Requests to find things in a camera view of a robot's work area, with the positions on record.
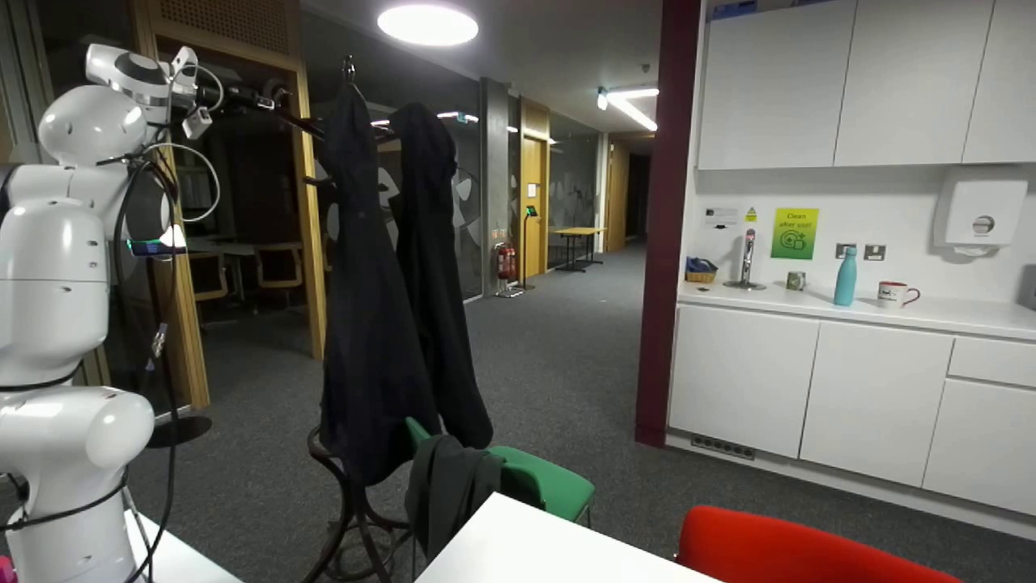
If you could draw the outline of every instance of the green paper sign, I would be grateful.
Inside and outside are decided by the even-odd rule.
[[[777,206],[769,260],[812,260],[817,206]]]

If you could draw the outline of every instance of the white robot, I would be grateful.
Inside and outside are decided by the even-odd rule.
[[[86,82],[40,123],[54,165],[0,171],[0,473],[29,482],[6,521],[22,583],[124,583],[135,559],[124,521],[124,469],[154,426],[141,394],[70,386],[108,338],[109,239],[139,157],[210,117],[193,103],[197,54],[151,61],[89,44]]]

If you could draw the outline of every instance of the power outlet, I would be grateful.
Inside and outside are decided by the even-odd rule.
[[[863,246],[863,261],[882,261],[882,246],[881,242],[868,242]]]
[[[834,242],[834,260],[841,260],[854,242]]]

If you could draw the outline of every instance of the cabinet door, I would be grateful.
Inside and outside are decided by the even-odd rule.
[[[834,165],[960,163],[994,0],[859,0]]]
[[[923,482],[950,338],[823,325],[804,460]]]
[[[1036,515],[1036,391],[945,383],[925,490]]]
[[[817,319],[683,303],[671,426],[795,455]]]
[[[831,165],[851,6],[709,22],[699,168]]]
[[[1036,163],[1032,25],[1032,0],[997,0],[966,163]]]

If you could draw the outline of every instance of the white wall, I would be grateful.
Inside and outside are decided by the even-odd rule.
[[[1017,300],[1022,267],[1036,271],[1036,195],[1018,217],[1017,239],[989,260],[950,261],[929,248],[936,201],[945,168],[823,168],[823,171],[707,171],[686,201],[683,256],[720,261],[720,277],[730,277],[737,226],[707,229],[707,206],[758,210],[754,277],[783,280],[804,267],[810,287],[834,287],[834,242],[882,242],[882,261],[860,261],[859,294],[875,297],[881,277],[918,286],[925,297]],[[818,206],[812,260],[769,260],[777,206]]]

